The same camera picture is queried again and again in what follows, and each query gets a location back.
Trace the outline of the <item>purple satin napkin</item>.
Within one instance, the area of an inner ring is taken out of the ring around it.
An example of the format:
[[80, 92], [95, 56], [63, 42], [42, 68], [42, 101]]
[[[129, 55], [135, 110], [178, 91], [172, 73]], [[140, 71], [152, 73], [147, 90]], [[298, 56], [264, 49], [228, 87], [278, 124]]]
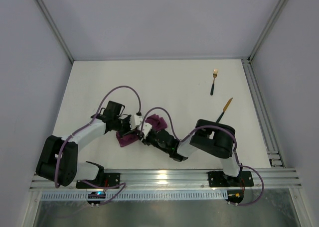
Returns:
[[[165, 122], [163, 117], [160, 117], [157, 114], [153, 114], [153, 115], [147, 117], [144, 123], [151, 124], [153, 126], [152, 130], [155, 130], [155, 131], [160, 131], [160, 130], [167, 128], [167, 123]], [[128, 134], [124, 137], [119, 137], [117, 132], [116, 132], [116, 139], [117, 139], [120, 147], [128, 146], [128, 145], [142, 139], [138, 128], [135, 128], [133, 133]]]

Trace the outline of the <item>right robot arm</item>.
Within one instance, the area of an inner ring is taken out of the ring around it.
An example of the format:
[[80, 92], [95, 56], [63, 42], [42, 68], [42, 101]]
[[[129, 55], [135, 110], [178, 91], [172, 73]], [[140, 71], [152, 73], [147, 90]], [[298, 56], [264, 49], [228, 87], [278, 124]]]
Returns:
[[177, 162], [186, 161], [195, 151], [201, 150], [216, 158], [222, 164], [222, 177], [230, 184], [242, 181], [242, 167], [235, 153], [235, 129], [228, 125], [200, 119], [183, 140], [178, 140], [165, 129], [151, 128], [143, 134], [141, 141], [169, 155]]

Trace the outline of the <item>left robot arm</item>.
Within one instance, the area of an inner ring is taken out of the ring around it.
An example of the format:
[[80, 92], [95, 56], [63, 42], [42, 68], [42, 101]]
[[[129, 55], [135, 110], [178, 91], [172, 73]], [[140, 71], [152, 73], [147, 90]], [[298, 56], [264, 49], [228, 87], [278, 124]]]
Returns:
[[130, 115], [121, 118], [125, 106], [109, 101], [107, 106], [92, 121], [70, 135], [49, 136], [43, 146], [36, 174], [54, 182], [58, 188], [68, 186], [73, 181], [79, 182], [78, 188], [84, 186], [106, 187], [104, 167], [94, 162], [78, 161], [79, 152], [95, 139], [115, 131], [126, 134], [131, 131]]

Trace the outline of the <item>left controller board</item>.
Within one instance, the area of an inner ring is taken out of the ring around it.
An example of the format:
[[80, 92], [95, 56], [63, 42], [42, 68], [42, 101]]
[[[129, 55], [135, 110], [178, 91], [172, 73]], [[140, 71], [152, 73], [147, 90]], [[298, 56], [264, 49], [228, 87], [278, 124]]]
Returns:
[[88, 194], [87, 202], [90, 207], [98, 207], [106, 200], [106, 193], [104, 191], [94, 191]]

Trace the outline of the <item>controller board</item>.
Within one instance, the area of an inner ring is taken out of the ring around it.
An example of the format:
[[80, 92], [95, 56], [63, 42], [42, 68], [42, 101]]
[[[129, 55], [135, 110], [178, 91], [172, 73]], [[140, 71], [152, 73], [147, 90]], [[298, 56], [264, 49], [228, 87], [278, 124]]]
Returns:
[[87, 202], [90, 207], [98, 207], [106, 200], [106, 193], [104, 191], [94, 191], [88, 194]]
[[242, 190], [227, 190], [226, 202], [228, 205], [239, 206], [244, 199]]

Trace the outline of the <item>gold fork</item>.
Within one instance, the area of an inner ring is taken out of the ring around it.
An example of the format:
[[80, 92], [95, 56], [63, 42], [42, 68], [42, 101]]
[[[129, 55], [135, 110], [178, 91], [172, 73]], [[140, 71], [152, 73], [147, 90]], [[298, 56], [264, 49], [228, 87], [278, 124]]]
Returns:
[[218, 76], [218, 69], [214, 69], [213, 71], [213, 82], [212, 82], [212, 86], [211, 86], [211, 90], [210, 90], [210, 95], [212, 96], [214, 94], [214, 87], [215, 87], [215, 79]]

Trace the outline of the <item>right controller board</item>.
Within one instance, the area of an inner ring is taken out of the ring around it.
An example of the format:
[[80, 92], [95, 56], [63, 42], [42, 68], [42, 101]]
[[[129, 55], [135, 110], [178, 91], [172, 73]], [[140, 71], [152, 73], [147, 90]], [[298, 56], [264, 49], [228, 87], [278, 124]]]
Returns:
[[239, 206], [244, 199], [242, 190], [227, 190], [226, 202], [228, 205]]

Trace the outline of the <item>front aluminium rail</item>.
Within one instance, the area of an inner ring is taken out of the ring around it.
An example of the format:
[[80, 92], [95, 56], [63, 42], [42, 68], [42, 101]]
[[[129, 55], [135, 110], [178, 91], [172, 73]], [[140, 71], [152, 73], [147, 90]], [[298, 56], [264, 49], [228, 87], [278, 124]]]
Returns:
[[[120, 173], [120, 182], [126, 190], [209, 190], [207, 169], [180, 170], [106, 170]], [[266, 189], [301, 188], [301, 180], [295, 169], [257, 169]]]

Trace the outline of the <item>aluminium rail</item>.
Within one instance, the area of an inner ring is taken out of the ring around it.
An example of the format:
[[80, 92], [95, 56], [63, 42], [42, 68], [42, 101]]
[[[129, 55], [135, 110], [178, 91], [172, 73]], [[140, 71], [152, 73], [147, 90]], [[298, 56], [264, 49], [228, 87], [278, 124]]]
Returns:
[[[120, 182], [126, 190], [209, 190], [207, 169], [180, 170], [106, 170], [120, 173]], [[301, 188], [301, 180], [295, 169], [257, 169], [266, 189]]]
[[284, 158], [280, 150], [280, 143], [271, 123], [262, 90], [253, 70], [253, 65], [248, 58], [241, 59], [241, 63], [253, 100], [270, 165], [272, 168], [286, 168]]

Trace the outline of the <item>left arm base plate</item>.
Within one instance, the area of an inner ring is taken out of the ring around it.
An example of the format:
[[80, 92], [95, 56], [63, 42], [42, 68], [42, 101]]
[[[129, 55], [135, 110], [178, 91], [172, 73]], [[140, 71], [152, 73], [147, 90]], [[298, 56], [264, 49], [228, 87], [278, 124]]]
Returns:
[[94, 180], [80, 180], [76, 183], [76, 189], [118, 189], [120, 173], [101, 172]]

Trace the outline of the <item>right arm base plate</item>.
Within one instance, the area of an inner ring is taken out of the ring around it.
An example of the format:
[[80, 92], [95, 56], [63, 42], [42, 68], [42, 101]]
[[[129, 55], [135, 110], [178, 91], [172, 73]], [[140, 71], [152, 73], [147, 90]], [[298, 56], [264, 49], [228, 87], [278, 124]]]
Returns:
[[213, 188], [254, 186], [250, 171], [241, 171], [237, 177], [227, 176], [223, 171], [210, 171], [207, 174], [209, 186]]

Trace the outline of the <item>black handled gold knife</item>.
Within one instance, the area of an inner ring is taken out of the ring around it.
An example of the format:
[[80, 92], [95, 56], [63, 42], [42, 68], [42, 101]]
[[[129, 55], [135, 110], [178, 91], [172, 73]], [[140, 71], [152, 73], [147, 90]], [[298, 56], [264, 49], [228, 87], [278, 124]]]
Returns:
[[217, 123], [219, 123], [219, 122], [221, 121], [221, 119], [223, 118], [223, 116], [224, 116], [226, 110], [228, 109], [229, 105], [231, 104], [232, 100], [233, 100], [233, 98], [230, 98], [230, 99], [227, 101], [227, 103], [225, 104], [225, 106], [224, 106], [224, 108], [223, 108], [223, 110], [222, 110], [221, 115], [220, 115], [220, 116], [218, 117], [218, 119], [216, 120]]

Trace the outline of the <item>right aluminium rail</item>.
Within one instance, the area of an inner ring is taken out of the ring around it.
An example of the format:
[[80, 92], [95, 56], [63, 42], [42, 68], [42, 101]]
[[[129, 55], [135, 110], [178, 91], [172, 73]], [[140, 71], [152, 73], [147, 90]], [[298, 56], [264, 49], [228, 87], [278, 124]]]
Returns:
[[271, 123], [262, 90], [253, 70], [253, 65], [248, 58], [241, 59], [241, 63], [253, 100], [270, 165], [272, 168], [286, 168], [284, 158], [280, 150], [280, 143]]

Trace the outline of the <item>left frame post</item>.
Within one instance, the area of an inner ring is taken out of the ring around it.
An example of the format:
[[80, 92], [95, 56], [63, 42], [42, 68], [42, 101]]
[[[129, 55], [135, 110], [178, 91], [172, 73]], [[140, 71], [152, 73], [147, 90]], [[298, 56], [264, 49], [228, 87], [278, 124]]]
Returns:
[[71, 64], [74, 63], [75, 59], [73, 55], [71, 54], [64, 38], [62, 37], [52, 15], [50, 14], [44, 0], [34, 0], [36, 5], [38, 6], [40, 12], [42, 13], [45, 21], [47, 22], [52, 34], [55, 36], [55, 39], [57, 40], [58, 44], [62, 48], [64, 54], [67, 56], [68, 60], [70, 61]]

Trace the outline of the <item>frame post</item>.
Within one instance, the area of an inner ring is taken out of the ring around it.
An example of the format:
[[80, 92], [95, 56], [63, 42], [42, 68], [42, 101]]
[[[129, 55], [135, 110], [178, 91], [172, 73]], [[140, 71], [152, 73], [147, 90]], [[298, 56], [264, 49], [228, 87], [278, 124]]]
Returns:
[[278, 0], [274, 9], [272, 10], [264, 28], [261, 31], [249, 57], [248, 61], [251, 63], [254, 58], [256, 57], [257, 53], [259, 52], [260, 48], [262, 47], [263, 43], [266, 41], [267, 37], [271, 33], [273, 27], [275, 26], [277, 20], [279, 19], [281, 13], [283, 12], [285, 6], [287, 5], [289, 0]]
[[68, 60], [70, 61], [71, 64], [74, 63], [75, 59], [73, 55], [71, 54], [64, 38], [62, 37], [52, 15], [50, 14], [44, 0], [34, 0], [36, 5], [38, 6], [40, 12], [42, 13], [45, 21], [47, 22], [52, 34], [55, 36], [55, 39], [57, 40], [58, 44], [62, 48], [64, 54], [67, 56]]

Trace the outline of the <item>right frame post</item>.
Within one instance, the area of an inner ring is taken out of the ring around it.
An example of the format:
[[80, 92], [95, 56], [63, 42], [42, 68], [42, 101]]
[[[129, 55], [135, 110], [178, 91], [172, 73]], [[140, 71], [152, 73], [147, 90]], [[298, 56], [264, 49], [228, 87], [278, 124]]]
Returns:
[[260, 48], [262, 47], [263, 43], [266, 41], [267, 37], [271, 33], [273, 27], [275, 26], [277, 20], [279, 19], [281, 13], [283, 12], [285, 6], [287, 5], [289, 0], [278, 0], [274, 9], [272, 10], [264, 28], [261, 31], [249, 57], [248, 61], [251, 63], [254, 58], [256, 57], [257, 53], [259, 52]]

